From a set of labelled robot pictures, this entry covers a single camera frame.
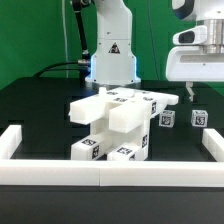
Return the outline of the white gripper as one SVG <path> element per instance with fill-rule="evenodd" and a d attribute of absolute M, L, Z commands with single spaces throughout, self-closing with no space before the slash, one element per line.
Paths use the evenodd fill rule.
<path fill-rule="evenodd" d="M 224 24 L 203 24 L 173 36 L 166 78 L 186 82 L 193 102 L 193 82 L 224 81 Z"/>

